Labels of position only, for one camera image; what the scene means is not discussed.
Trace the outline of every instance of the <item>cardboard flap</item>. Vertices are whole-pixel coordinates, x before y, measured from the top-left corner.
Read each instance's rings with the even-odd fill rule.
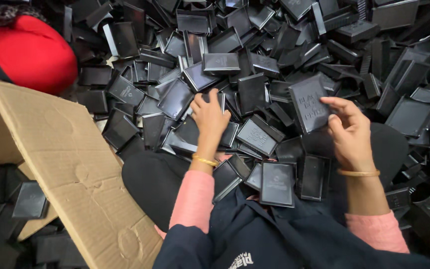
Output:
[[[0,114],[87,264],[151,268],[161,238],[87,109],[0,81]]]

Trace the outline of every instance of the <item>gold bangle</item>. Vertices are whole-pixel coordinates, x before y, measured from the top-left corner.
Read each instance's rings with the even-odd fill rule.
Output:
[[[379,172],[377,169],[375,172],[353,172],[338,168],[338,174],[348,177],[377,177],[381,174],[381,172]]]
[[[206,159],[202,159],[196,153],[192,154],[192,159],[196,159],[199,162],[203,162],[203,163],[211,165],[213,167],[217,167],[218,166],[218,162],[217,161],[214,162],[214,161],[209,161],[209,160],[206,160]]]

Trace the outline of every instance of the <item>pink sleeve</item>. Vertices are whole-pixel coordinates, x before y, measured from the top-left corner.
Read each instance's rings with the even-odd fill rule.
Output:
[[[196,226],[208,234],[215,180],[200,171],[188,171],[180,186],[170,218],[169,229],[176,224]]]
[[[345,215],[349,230],[373,248],[409,253],[392,211],[381,216]]]

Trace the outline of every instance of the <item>hand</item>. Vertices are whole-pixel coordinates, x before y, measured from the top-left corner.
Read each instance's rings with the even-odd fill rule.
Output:
[[[202,94],[195,95],[194,100],[190,103],[190,107],[194,111],[192,118],[197,123],[200,131],[199,146],[204,143],[218,144],[225,131],[231,114],[228,110],[222,113],[217,97],[218,89],[212,89],[209,93],[210,102],[203,100]]]
[[[371,150],[371,122],[351,101],[321,97],[337,114],[328,118],[328,132],[334,141],[334,153],[342,167],[354,172],[374,172]]]

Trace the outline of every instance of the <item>red cushion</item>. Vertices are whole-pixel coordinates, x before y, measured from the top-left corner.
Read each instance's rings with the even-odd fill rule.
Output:
[[[71,47],[49,25],[31,16],[19,16],[0,27],[0,66],[16,85],[57,94],[77,77]]]

